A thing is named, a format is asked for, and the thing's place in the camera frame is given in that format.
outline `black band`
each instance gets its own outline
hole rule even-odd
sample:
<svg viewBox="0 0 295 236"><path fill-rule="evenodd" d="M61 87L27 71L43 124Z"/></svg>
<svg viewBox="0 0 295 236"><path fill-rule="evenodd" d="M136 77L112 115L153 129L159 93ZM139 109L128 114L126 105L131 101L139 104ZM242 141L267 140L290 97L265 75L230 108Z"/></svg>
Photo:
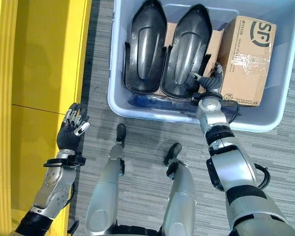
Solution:
<svg viewBox="0 0 295 236"><path fill-rule="evenodd" d="M212 142L226 137L235 137L231 129L226 125L216 125L205 134L205 138L209 146Z"/></svg>
<svg viewBox="0 0 295 236"><path fill-rule="evenodd" d="M231 203L237 198L246 196L256 196L267 199L265 193L262 190L252 185L241 185L230 188L227 190L226 196L229 205L231 205Z"/></svg>
<svg viewBox="0 0 295 236"><path fill-rule="evenodd" d="M52 219L28 211L17 227L17 233L25 236L43 236L52 224Z"/></svg>

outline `robotic hand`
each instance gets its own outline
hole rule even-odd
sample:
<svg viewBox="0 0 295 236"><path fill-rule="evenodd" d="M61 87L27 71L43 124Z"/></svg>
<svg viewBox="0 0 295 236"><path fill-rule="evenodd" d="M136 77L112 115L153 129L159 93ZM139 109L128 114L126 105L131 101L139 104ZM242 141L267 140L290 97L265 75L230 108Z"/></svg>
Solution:
<svg viewBox="0 0 295 236"><path fill-rule="evenodd" d="M89 116L80 104L73 103L66 112L57 135L59 152L54 159L44 164L48 167L41 188L33 205L21 220L12 235L43 236L72 199L68 199L69 189L74 185L76 167L85 165L86 159L77 153L81 136L90 127Z"/></svg>
<svg viewBox="0 0 295 236"><path fill-rule="evenodd" d="M280 209L262 191L269 182L269 173L251 162L221 111L222 67L216 66L213 78L191 75L206 89L204 94L195 94L193 101L198 102L197 118L209 145L211 158L206 165L211 182L226 194L229 236L295 236ZM264 172L259 186L256 168Z"/></svg>

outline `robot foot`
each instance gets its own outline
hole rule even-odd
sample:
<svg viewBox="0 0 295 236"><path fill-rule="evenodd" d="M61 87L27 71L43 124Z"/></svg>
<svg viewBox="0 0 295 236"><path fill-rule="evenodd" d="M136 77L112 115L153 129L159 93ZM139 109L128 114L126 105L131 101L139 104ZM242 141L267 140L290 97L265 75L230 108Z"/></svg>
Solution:
<svg viewBox="0 0 295 236"><path fill-rule="evenodd" d="M177 156L180 153L181 149L182 149L182 146L180 143L175 143L174 145L171 146L171 148L169 149L164 159L165 166L169 165L169 160L177 159Z"/></svg>
<svg viewBox="0 0 295 236"><path fill-rule="evenodd" d="M171 148L169 149L164 159L164 164L168 166L166 174L171 179L174 179L175 172L179 165L184 165L185 167L188 167L186 163L182 162L181 160L177 158L181 149L182 149L181 144L175 143L174 145L171 146Z"/></svg>
<svg viewBox="0 0 295 236"><path fill-rule="evenodd" d="M117 126L117 142L121 142L121 146L124 148L124 142L127 135L127 129L124 124L118 124Z"/></svg>

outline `black cable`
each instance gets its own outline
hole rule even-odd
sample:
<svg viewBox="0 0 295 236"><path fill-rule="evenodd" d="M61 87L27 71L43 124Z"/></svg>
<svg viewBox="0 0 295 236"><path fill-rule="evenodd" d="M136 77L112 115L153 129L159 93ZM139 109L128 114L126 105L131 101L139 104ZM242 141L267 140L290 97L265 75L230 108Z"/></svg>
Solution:
<svg viewBox="0 0 295 236"><path fill-rule="evenodd" d="M73 182L73 184L72 184L72 191L71 191L71 194L70 194L70 199L68 199L68 201L66 202L66 204L64 205L64 207L66 207L72 201L72 199L73 199L73 197L75 195L75 192L76 192L76 190L75 190L75 182Z"/></svg>
<svg viewBox="0 0 295 236"><path fill-rule="evenodd" d="M236 102L236 101L233 101L233 102L234 102L234 104L236 105L236 111L235 111L235 113L232 115L232 117L229 119L228 124L231 124L231 123L236 119L236 117L237 117L237 115L238 115L238 112L239 112L239 104L238 104L238 102Z"/></svg>
<svg viewBox="0 0 295 236"><path fill-rule="evenodd" d="M228 124L231 124L236 119L236 117L238 115L239 104L238 104L238 102L233 101L233 100L222 100L221 103L223 106L226 106L226 107L230 107L230 106L234 106L234 105L236 106L236 110L235 110L234 114L232 115L232 117L228 121Z"/></svg>
<svg viewBox="0 0 295 236"><path fill-rule="evenodd" d="M258 169L264 173L263 181L258 186L259 189L263 190L269 185L270 180L271 180L271 175L270 175L269 171L267 170L267 168L265 168L261 165L258 165L256 163L255 163L255 167L256 167L256 169Z"/></svg>

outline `robot leg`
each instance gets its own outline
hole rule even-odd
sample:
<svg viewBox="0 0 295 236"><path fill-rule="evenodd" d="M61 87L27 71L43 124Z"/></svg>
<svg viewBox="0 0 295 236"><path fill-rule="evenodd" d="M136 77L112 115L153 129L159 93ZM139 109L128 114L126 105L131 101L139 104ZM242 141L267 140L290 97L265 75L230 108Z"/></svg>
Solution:
<svg viewBox="0 0 295 236"><path fill-rule="evenodd" d="M101 172L99 181L93 191L86 213L86 236L112 234L117 223L118 182L124 174L123 147L125 138L117 143L110 151L109 159Z"/></svg>
<svg viewBox="0 0 295 236"><path fill-rule="evenodd" d="M162 226L163 236L192 236L194 234L196 191L187 166L176 158L180 150L181 145L174 144L165 159L165 164L166 162L170 164L167 176L173 179L173 185Z"/></svg>

